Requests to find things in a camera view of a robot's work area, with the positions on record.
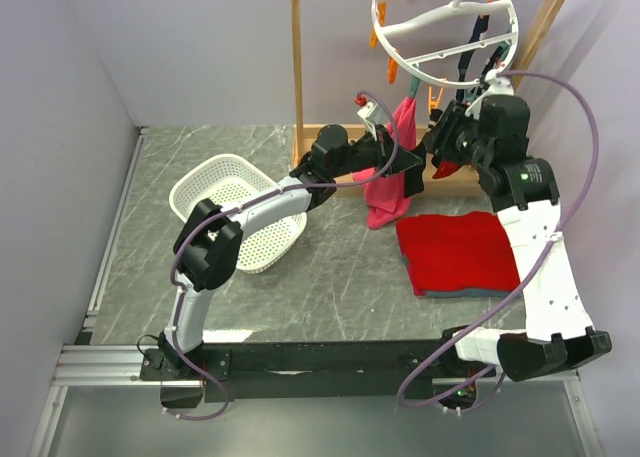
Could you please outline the red white patterned sock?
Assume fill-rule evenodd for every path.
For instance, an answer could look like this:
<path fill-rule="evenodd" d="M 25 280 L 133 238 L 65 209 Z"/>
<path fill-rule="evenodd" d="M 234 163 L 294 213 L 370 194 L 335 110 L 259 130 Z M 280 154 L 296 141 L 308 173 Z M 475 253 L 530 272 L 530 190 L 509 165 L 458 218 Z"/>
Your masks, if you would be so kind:
<path fill-rule="evenodd" d="M 441 180 L 448 178 L 455 174 L 462 168 L 460 164 L 441 160 L 438 164 L 435 165 L 435 172 L 432 176 L 434 180 Z"/>

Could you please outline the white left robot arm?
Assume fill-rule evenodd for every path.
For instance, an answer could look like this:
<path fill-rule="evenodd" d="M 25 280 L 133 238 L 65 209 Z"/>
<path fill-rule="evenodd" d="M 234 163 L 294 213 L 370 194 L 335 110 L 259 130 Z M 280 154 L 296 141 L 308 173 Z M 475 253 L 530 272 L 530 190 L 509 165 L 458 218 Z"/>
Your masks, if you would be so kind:
<path fill-rule="evenodd" d="M 158 338 L 164 366 L 176 378 L 193 376 L 200 365 L 204 319 L 215 289 L 236 270 L 242 243 L 269 225 L 324 204 L 340 185 L 337 178 L 375 169 L 386 178 L 419 178 L 426 150 L 402 144 L 397 128 L 377 124 L 352 141 L 338 124 L 322 127 L 311 149 L 287 177 L 235 204 L 210 199 L 193 208 L 176 240 L 170 281 L 177 289 L 172 317 Z"/>

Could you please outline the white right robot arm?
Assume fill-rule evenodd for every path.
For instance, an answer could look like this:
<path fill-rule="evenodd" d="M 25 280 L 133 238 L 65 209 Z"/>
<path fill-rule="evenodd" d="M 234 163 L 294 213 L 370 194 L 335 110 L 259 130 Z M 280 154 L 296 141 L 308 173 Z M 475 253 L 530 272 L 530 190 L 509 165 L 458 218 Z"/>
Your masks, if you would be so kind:
<path fill-rule="evenodd" d="M 424 136 L 437 168 L 472 167 L 511 247 L 524 287 L 522 330 L 476 328 L 441 348 L 444 372 L 460 376 L 474 361 L 515 382 L 577 369 L 612 349 L 596 329 L 575 284 L 562 232 L 551 165 L 528 153 L 530 109 L 517 96 L 492 95 L 478 107 L 449 103 Z"/>

